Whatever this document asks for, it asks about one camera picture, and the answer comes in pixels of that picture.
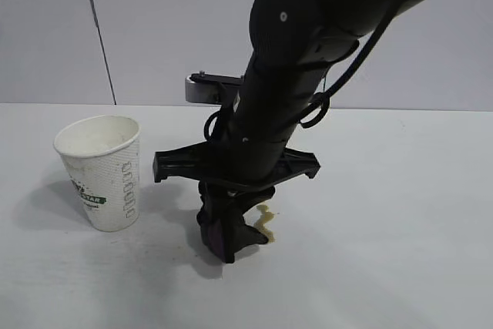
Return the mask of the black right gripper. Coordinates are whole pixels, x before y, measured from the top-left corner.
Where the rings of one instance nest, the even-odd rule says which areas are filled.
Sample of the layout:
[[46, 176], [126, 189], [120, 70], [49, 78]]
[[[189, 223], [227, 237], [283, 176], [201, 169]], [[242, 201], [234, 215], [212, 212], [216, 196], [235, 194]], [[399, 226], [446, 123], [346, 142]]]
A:
[[244, 211], [270, 200], [276, 185], [305, 175], [313, 179], [320, 164], [313, 153], [287, 147], [295, 125], [279, 133], [268, 132], [255, 137], [239, 129], [227, 128], [217, 140], [179, 149], [156, 152], [153, 179], [160, 183], [177, 176], [201, 181], [198, 184], [202, 206], [198, 223], [212, 223], [215, 215], [216, 187], [229, 190], [256, 191], [244, 194]]

